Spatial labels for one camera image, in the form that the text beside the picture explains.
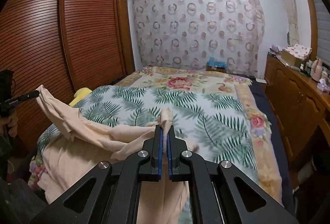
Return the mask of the person's left hand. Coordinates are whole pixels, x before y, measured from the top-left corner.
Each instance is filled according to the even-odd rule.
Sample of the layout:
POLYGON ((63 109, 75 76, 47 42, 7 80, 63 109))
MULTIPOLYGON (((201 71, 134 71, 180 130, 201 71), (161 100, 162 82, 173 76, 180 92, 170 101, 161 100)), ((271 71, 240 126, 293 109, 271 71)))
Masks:
POLYGON ((14 110, 14 112, 12 112, 11 116, 9 117, 9 122, 7 123, 7 127, 8 127, 8 134, 11 137, 16 137, 17 127, 18 127, 18 117, 16 110, 14 110))

